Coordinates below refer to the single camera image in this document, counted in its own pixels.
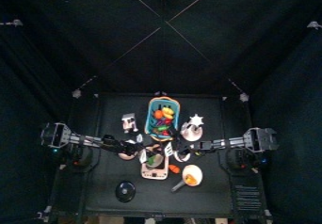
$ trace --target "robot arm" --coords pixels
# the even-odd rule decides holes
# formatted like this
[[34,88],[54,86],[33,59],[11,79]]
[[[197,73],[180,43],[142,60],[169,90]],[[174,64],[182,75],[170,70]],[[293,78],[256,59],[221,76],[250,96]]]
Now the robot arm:
[[103,138],[82,136],[74,133],[65,123],[47,123],[42,132],[42,145],[62,149],[69,144],[102,148],[105,151],[125,153],[129,156],[139,150],[139,145],[123,140],[118,141],[110,135],[106,135]]
[[270,128],[252,128],[242,137],[202,141],[190,145],[193,151],[216,151],[229,147],[241,147],[252,152],[276,151],[278,144],[276,141],[276,131]]

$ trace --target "orange ball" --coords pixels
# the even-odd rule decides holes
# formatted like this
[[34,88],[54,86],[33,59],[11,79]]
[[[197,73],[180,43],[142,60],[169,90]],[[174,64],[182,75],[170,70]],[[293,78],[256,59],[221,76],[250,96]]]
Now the orange ball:
[[155,119],[159,120],[163,117],[163,112],[161,110],[157,110],[154,116]]

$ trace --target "white object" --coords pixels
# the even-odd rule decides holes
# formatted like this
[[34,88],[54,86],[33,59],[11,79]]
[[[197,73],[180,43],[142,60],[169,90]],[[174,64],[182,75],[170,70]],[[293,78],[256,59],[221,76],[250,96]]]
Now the white object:
[[118,156],[119,156],[119,158],[122,159],[122,160],[133,160],[135,157],[137,157],[137,153],[135,154],[133,154],[133,155],[127,155],[126,153],[119,153],[118,154]]
[[170,155],[174,154],[174,151],[173,151],[173,144],[172,142],[167,143],[166,147],[165,147],[165,155],[166,157],[169,157]]
[[314,27],[316,30],[318,30],[318,27],[322,28],[322,25],[318,22],[310,22],[310,24],[308,25],[308,27]]
[[139,152],[139,161],[142,164],[147,161],[146,149]]
[[[189,183],[186,180],[189,179],[188,178],[188,175],[192,175],[193,178],[197,180],[197,183],[196,184],[192,184]],[[184,187],[186,184],[190,185],[190,186],[197,186],[201,184],[204,180],[204,172],[201,170],[201,168],[196,165],[189,165],[185,167],[184,169],[184,179],[182,181],[174,186],[174,188],[172,189],[172,192],[176,192],[181,187]]]
[[134,130],[134,132],[139,130],[137,127],[137,117],[134,113],[123,115],[122,121],[125,133],[129,133],[130,130]]
[[217,218],[217,224],[228,224],[226,218]]
[[142,142],[143,142],[143,136],[142,136],[142,134],[139,134],[139,135],[137,136],[137,142],[138,142],[138,143],[142,143]]
[[74,97],[78,99],[81,96],[82,96],[82,91],[79,89],[77,89],[74,92],[73,92],[73,95]]
[[249,101],[249,96],[245,93],[242,93],[240,95],[240,99],[241,99],[242,102],[248,102]]
[[205,124],[204,123],[204,117],[198,116],[198,114],[196,114],[196,116],[190,117],[190,118],[192,118],[192,120],[189,122],[190,124],[194,124],[197,126],[201,126],[202,124]]
[[146,179],[165,180],[169,173],[169,157],[163,159],[163,168],[149,168],[146,163],[141,167],[141,175]]
[[178,152],[174,152],[176,158],[180,162],[186,162],[190,159],[192,154],[189,153],[185,158],[180,157]]
[[185,123],[181,134],[188,141],[197,141],[204,135],[204,127],[198,127],[196,124]]
[[23,22],[19,19],[15,19],[13,22],[0,23],[0,25],[14,25],[15,27],[18,27],[19,25],[23,25]]
[[65,168],[66,168],[66,165],[61,165],[61,166],[59,166],[59,169],[65,169]]

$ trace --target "black curtain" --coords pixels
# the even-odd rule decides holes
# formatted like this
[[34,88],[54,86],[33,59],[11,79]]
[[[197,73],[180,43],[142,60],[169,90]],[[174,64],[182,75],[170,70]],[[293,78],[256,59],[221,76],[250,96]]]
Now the black curtain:
[[321,0],[4,0],[65,82],[98,91],[252,93]]
[[281,145],[265,176],[277,223],[321,223],[321,49],[313,29],[253,95],[254,123],[276,129]]
[[0,26],[0,222],[34,223],[49,204],[51,152],[41,125],[69,117],[73,93],[22,28]]

